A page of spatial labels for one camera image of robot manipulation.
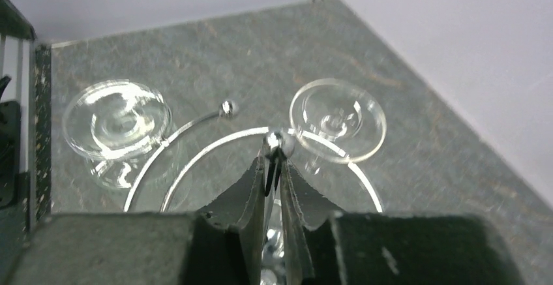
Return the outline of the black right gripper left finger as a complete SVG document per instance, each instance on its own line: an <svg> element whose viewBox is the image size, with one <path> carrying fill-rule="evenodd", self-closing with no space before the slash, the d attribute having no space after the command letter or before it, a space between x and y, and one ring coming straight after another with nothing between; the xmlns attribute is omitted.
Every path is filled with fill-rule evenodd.
<svg viewBox="0 0 553 285"><path fill-rule="evenodd" d="M46 217L4 284L258 284L264 186L252 163L211 204L188 213Z"/></svg>

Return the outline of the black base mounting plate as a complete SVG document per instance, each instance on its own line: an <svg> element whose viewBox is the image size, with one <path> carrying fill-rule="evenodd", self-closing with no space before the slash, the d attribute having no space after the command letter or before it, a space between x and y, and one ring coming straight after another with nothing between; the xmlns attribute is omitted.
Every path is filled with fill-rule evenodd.
<svg viewBox="0 0 553 285"><path fill-rule="evenodd" d="M35 220L50 213L52 189L52 48L35 48L33 70L35 127Z"/></svg>

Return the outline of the clear wine glass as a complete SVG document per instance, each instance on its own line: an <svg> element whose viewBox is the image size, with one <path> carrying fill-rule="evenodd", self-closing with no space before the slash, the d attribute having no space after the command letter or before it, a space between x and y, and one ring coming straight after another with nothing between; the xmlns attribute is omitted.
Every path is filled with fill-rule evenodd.
<svg viewBox="0 0 553 285"><path fill-rule="evenodd" d="M379 102L365 89L334 78L302 86L289 108L297 141L310 153L305 164L316 175L322 162L356 164L374 156L387 134Z"/></svg>
<svg viewBox="0 0 553 285"><path fill-rule="evenodd" d="M53 204L65 212L119 212L138 186L136 207L150 209L187 152L162 142L185 122L158 89L106 80L78 93L61 119Z"/></svg>

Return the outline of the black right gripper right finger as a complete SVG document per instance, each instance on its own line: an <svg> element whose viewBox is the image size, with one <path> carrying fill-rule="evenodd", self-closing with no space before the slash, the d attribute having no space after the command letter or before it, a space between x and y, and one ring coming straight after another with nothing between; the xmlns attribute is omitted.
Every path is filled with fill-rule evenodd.
<svg viewBox="0 0 553 285"><path fill-rule="evenodd" d="M347 212L291 165L280 178L288 284L523 284L474 214Z"/></svg>

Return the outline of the chrome wine glass rack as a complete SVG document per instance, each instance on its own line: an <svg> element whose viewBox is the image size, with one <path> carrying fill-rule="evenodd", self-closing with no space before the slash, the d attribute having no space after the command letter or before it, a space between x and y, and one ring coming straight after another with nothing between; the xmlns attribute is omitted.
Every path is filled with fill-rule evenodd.
<svg viewBox="0 0 553 285"><path fill-rule="evenodd" d="M302 146L297 141L294 130L291 127L279 129L273 129L270 127L249 128L239 132L234 132L219 140L216 140L193 156L179 171L176 178L171 183L168 191L165 193L158 213L168 213L168 209L172 204L174 193L179 188L180 182L186 178L189 171L193 170L204 160L205 157L217 155L222 151L227 151L231 155L237 155L239 160L248 162L247 166L238 165L223 168L221 172L214 177L214 181L216 182L225 179L232 179L232 185L234 185L242 177L244 172L250 168L252 163L256 163L263 175L263 227L265 230L261 253L262 261L260 281L258 284L261 284L264 280L264 271L278 273L280 268L284 268L286 280L280 178L284 167L288 164L291 164L297 170L292 160L292 155L293 152L299 148L302 148ZM354 174L356 180L364 186L365 195L372 200L375 209L377 211L381 211L382 206L379 198L376 195L373 186L370 184L368 177L361 171L359 162L356 164L347 164L345 166L352 172L352 174ZM211 204L212 201L217 199L220 195L198 210Z"/></svg>

